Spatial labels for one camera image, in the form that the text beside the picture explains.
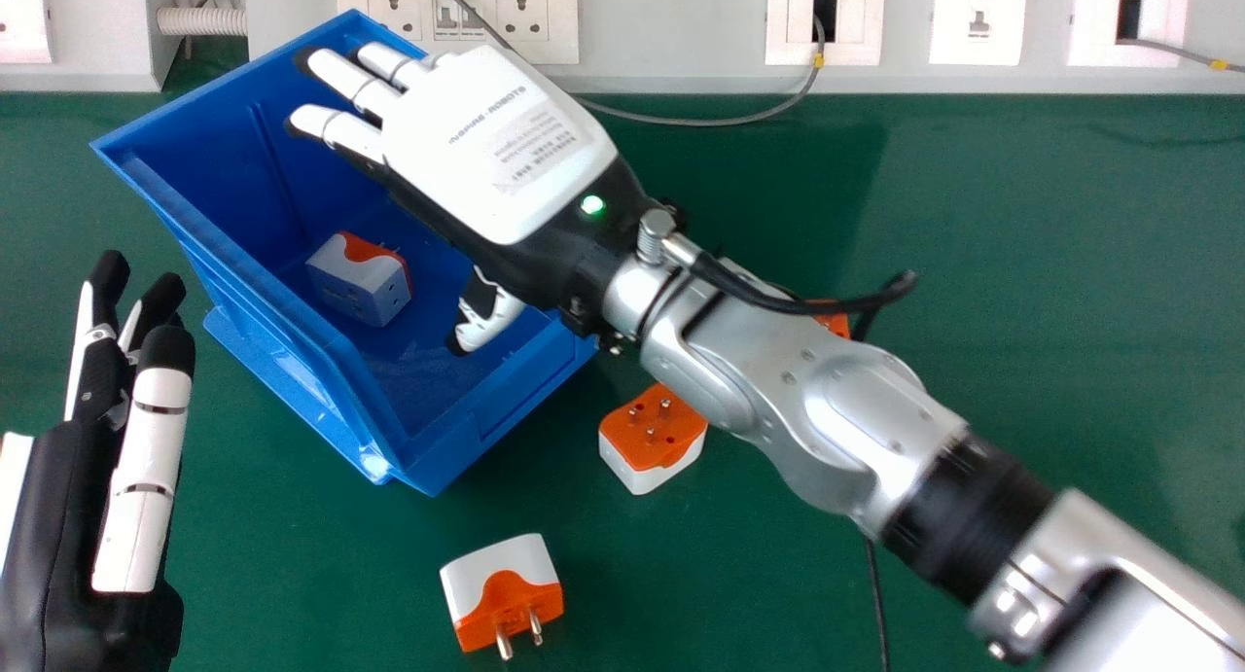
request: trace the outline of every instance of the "blue storage box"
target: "blue storage box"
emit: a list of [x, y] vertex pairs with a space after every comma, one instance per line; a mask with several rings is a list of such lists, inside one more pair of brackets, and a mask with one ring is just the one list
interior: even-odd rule
[[[376, 484], [435, 495], [588, 362], [595, 341], [527, 310], [484, 348], [444, 346], [471, 264], [346, 161], [286, 136], [299, 105], [350, 110], [294, 63], [381, 40], [356, 11], [92, 144], [181, 243], [214, 309], [204, 327]], [[321, 305], [304, 263], [340, 229], [396, 248], [413, 299], [381, 330]]]

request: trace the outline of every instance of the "green table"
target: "green table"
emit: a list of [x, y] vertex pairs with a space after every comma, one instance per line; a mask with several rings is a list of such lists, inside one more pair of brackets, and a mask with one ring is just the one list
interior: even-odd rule
[[[210, 46], [173, 92], [240, 60]], [[188, 274], [87, 142], [169, 96], [0, 96], [0, 426], [59, 416], [81, 276], [118, 246], [136, 286]], [[766, 97], [616, 97], [735, 113]], [[606, 122], [692, 233], [806, 295], [920, 269], [875, 342], [1056, 487], [1078, 485], [1245, 596], [1245, 100], [814, 97], [761, 126]], [[194, 330], [208, 300], [192, 286]], [[209, 336], [168, 575], [174, 668], [502, 670], [454, 645], [448, 560], [545, 535], [568, 614], [510, 670], [875, 670], [860, 539], [751, 447], [711, 434], [632, 498], [596, 423], [649, 385], [598, 358], [443, 495], [374, 488]], [[890, 555], [898, 670], [1000, 670], [965, 612]]]

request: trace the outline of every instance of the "robotic hand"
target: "robotic hand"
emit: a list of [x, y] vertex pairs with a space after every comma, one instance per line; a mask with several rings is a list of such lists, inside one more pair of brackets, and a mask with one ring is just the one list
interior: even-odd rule
[[304, 65], [365, 113], [304, 106], [324, 141], [529, 305], [614, 331], [809, 504], [850, 518], [970, 607], [995, 657], [1047, 670], [1245, 671], [1245, 607], [1076, 490], [1055, 494], [925, 392], [893, 353], [700, 250], [595, 119], [510, 51], [436, 61], [374, 42]]
[[168, 670], [183, 606], [164, 580], [194, 341], [164, 274], [123, 326], [106, 251], [82, 285], [62, 422], [0, 442], [0, 672]]

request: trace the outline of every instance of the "white wall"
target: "white wall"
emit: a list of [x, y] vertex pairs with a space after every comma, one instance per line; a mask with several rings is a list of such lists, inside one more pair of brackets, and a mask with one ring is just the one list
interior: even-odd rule
[[159, 91], [181, 37], [161, 37], [172, 0], [47, 0], [52, 65], [0, 65], [0, 91]]
[[[251, 55], [334, 15], [334, 0], [248, 0]], [[271, 11], [284, 6], [281, 12]], [[764, 65], [766, 0], [580, 0], [579, 65], [545, 66], [569, 91], [787, 91], [803, 68]], [[1072, 0], [1028, 0], [1020, 66], [928, 63], [933, 0], [886, 0], [880, 66], [828, 66], [820, 92], [1245, 92], [1204, 66], [1066, 66]], [[1188, 47], [1245, 63], [1245, 0], [1190, 0]]]

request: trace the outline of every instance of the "blue bin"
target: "blue bin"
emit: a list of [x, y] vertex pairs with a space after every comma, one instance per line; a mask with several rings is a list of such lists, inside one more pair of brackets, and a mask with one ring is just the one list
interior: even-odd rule
[[[376, 484], [435, 495], [595, 353], [557, 314], [527, 310], [466, 358], [446, 350], [471, 264], [324, 144], [294, 139], [299, 105], [347, 110], [295, 66], [381, 40], [351, 11], [92, 144], [137, 189], [198, 274], [204, 327]], [[381, 330], [316, 299], [304, 263], [340, 229], [397, 248], [411, 304]]]

